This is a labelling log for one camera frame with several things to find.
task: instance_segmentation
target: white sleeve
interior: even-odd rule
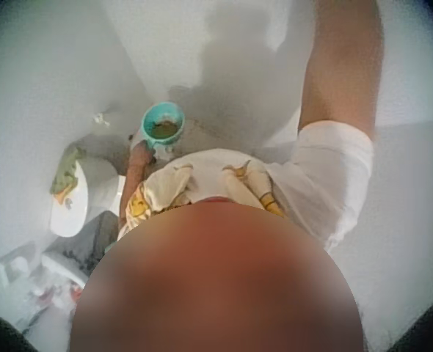
[[[286,213],[329,250],[357,224],[373,154],[373,143],[362,131],[320,121],[300,131],[290,162],[266,169]]]

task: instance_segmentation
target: green cloth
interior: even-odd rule
[[[70,151],[65,151],[57,168],[52,186],[50,187],[51,194],[58,194],[69,185],[73,185],[73,188],[76,187],[78,183],[78,178],[75,176],[76,160],[83,157],[84,151],[78,147],[74,147],[74,149]]]

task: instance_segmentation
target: brown liquid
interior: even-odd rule
[[[151,136],[155,139],[166,139],[174,136],[179,127],[171,121],[155,123],[151,129]]]

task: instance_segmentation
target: dark fabric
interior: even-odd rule
[[[433,352],[433,306],[388,352]]]
[[[0,318],[0,351],[37,352],[10,323]]]

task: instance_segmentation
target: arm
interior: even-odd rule
[[[374,0],[315,0],[316,33],[299,129],[322,120],[374,134],[382,24]]]
[[[119,230],[127,222],[125,209],[127,208],[128,200],[136,191],[138,185],[145,179],[146,166],[152,160],[153,151],[148,149],[146,142],[140,142],[131,151],[127,175],[125,176],[125,185],[123,186],[122,198],[120,199]]]

